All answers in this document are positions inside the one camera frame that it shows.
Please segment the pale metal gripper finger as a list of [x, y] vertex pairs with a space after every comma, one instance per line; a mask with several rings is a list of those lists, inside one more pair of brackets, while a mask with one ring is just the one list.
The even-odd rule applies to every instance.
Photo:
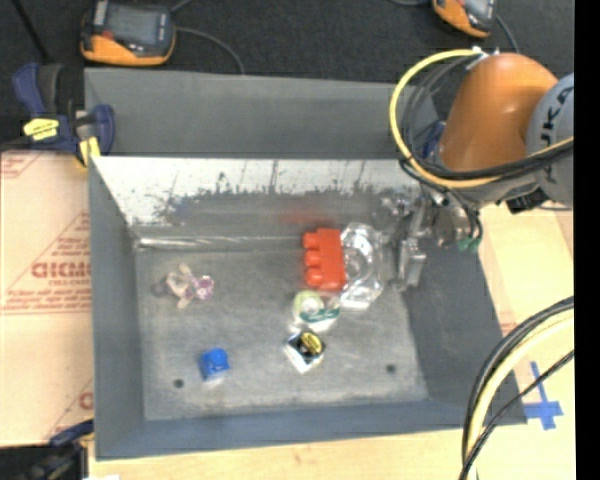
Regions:
[[403, 284], [406, 280], [406, 231], [405, 220], [399, 219], [389, 232], [388, 245], [392, 254], [393, 273], [392, 282]]
[[405, 240], [404, 253], [405, 285], [407, 288], [417, 287], [427, 258], [426, 253], [421, 249], [419, 241], [415, 238]]

